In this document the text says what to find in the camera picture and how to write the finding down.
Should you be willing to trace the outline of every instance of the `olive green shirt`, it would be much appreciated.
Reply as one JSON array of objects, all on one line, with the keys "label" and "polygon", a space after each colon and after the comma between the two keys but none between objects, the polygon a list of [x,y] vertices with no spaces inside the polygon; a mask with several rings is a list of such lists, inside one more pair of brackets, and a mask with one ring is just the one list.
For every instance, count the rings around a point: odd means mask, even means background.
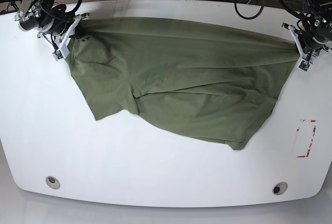
[{"label": "olive green shirt", "polygon": [[66,61],[96,120],[126,109],[235,150],[269,118],[299,58],[294,44],[218,25],[114,18],[81,26],[86,36],[72,38]]}]

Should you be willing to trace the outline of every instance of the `white table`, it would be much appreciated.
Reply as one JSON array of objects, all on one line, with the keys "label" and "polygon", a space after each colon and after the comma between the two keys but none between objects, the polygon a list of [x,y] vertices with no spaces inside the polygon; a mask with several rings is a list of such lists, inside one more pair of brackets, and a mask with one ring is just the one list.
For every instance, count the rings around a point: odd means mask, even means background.
[{"label": "white table", "polygon": [[[250,16],[258,7],[240,10]],[[296,23],[273,8],[242,20],[233,4],[219,2],[94,2],[82,4],[78,13],[84,12],[92,19],[199,21],[288,40],[281,24]],[[233,151],[160,130],[127,111],[95,121],[67,64],[55,62],[36,31],[20,31],[13,15],[0,17],[0,30],[0,138],[23,190],[123,205],[214,207],[308,198],[321,189],[332,160],[330,58],[317,60],[307,73],[293,71],[272,116],[243,150]],[[298,158],[311,143],[313,126],[310,155]],[[57,178],[60,189],[49,188],[47,176]],[[288,190],[274,195],[282,181]]]}]

